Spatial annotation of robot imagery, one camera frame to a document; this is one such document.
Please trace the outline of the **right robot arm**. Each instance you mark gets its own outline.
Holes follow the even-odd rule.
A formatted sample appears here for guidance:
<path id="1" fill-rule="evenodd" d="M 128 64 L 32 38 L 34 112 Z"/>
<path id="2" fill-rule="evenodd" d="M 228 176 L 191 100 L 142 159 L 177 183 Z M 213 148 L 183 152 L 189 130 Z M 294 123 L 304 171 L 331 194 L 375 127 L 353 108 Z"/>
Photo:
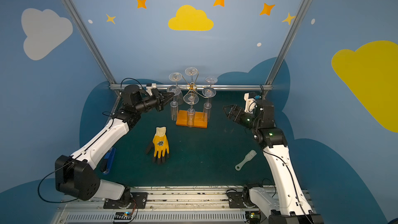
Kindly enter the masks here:
<path id="1" fill-rule="evenodd" d="M 227 118 L 252 131 L 271 169 L 278 198 L 267 194 L 263 187 L 248 184 L 243 190 L 244 202 L 259 208 L 269 224 L 322 224 L 307 202 L 291 163 L 288 142 L 275 123 L 272 102 L 262 99 L 249 104 L 253 110 L 233 104 L 223 107 Z"/>

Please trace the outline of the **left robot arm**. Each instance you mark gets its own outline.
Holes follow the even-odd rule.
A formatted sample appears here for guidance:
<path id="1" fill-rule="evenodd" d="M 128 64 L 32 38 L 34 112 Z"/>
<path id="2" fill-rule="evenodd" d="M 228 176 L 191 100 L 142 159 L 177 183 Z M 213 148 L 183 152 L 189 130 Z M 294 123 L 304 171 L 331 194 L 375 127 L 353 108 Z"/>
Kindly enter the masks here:
<path id="1" fill-rule="evenodd" d="M 158 88 L 144 90 L 135 84 L 126 86 L 121 92 L 122 107 L 111 116 L 108 124 L 82 148 L 56 160 L 56 190 L 83 201 L 101 198 L 116 208 L 132 208 L 134 200 L 130 188 L 102 180 L 94 170 L 106 153 L 135 127 L 143 113 L 153 109 L 162 111 L 174 96 L 174 92 L 160 92 Z"/>

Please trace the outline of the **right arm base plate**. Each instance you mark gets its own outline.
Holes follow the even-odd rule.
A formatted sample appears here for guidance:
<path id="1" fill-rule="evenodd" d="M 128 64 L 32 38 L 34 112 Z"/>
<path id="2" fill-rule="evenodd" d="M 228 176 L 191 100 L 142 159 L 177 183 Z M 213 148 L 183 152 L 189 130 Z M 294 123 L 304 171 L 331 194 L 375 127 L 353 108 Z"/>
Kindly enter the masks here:
<path id="1" fill-rule="evenodd" d="M 226 196 L 228 197 L 230 208 L 258 208 L 249 197 L 247 191 L 227 190 Z"/>

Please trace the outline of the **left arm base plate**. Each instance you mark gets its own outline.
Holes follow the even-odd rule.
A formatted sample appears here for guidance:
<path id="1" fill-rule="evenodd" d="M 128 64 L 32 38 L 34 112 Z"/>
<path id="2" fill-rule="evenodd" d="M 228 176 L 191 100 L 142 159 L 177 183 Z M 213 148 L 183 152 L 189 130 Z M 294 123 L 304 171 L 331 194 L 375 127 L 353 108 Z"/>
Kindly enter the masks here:
<path id="1" fill-rule="evenodd" d="M 103 209 L 144 209 L 147 198 L 147 192 L 125 192 L 119 200 L 106 199 Z"/>

